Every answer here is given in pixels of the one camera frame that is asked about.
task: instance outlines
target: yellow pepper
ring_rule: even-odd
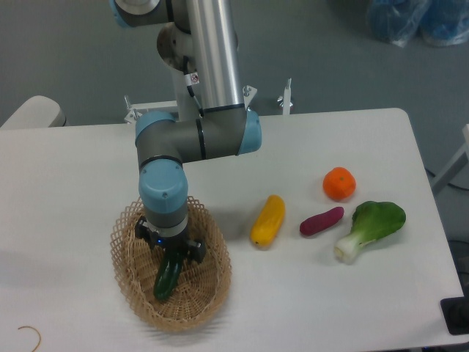
[[[268,247],[284,222],[284,217],[285,203],[283,199],[275,194],[269,196],[251,228],[252,243],[261,248]]]

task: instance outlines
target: green leafy vegetable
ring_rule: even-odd
[[[337,241],[336,257],[350,264],[361,249],[399,230],[405,223],[405,212],[392,202],[368,201],[359,205],[352,216],[350,234]]]

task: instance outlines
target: cucumber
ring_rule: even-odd
[[[165,249],[163,260],[156,274],[153,295],[159,301],[165,301],[172,294],[181,274],[186,253],[179,249]]]

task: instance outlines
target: woven basket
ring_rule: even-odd
[[[121,214],[111,234],[111,254],[116,280],[132,310],[162,331],[183,331],[210,319],[228,296],[231,264],[223,236],[204,205],[188,198],[189,234],[205,240],[207,253],[201,264],[184,262],[179,281],[167,301],[153,296],[153,285],[163,250],[150,251],[135,238],[134,227],[143,215],[139,199]]]

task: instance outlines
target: blue joint cap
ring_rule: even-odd
[[[262,129],[259,115],[252,110],[247,112],[246,127],[240,150],[237,152],[238,155],[255,152],[259,150],[262,144]]]
[[[140,172],[139,193],[145,207],[158,214],[173,213],[188,198],[188,179],[176,161],[158,159]]]
[[[116,0],[109,0],[109,6],[111,7],[112,14],[114,15],[114,19],[116,20],[117,24],[119,24],[119,26],[122,28],[130,28],[130,26],[120,16],[119,11],[117,10]]]
[[[141,115],[135,126],[135,143],[137,143],[137,139],[139,138],[140,133],[142,133],[145,128],[155,122],[164,120],[171,120],[176,122],[174,116],[166,111],[149,111]]]

